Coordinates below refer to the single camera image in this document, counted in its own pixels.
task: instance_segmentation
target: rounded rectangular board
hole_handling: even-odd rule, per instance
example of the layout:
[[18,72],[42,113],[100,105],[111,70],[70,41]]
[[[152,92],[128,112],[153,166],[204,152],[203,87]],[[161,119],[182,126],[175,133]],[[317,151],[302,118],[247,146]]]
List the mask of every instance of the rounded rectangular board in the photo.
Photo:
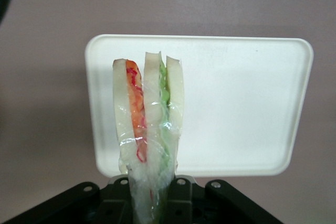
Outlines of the rounded rectangular board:
[[183,67],[185,108],[178,174],[261,176],[289,165],[313,61],[297,38],[99,35],[86,47],[97,167],[120,174],[113,111],[115,59],[161,51]]

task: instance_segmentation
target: black metal mount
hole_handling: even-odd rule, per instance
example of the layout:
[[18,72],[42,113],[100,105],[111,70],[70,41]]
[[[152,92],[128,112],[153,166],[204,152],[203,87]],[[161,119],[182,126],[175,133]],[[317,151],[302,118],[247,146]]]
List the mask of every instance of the black metal mount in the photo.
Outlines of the black metal mount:
[[[84,182],[4,224],[132,224],[132,200],[126,175],[103,188]],[[163,224],[281,224],[278,219],[223,180],[203,188],[191,176],[170,184]]]

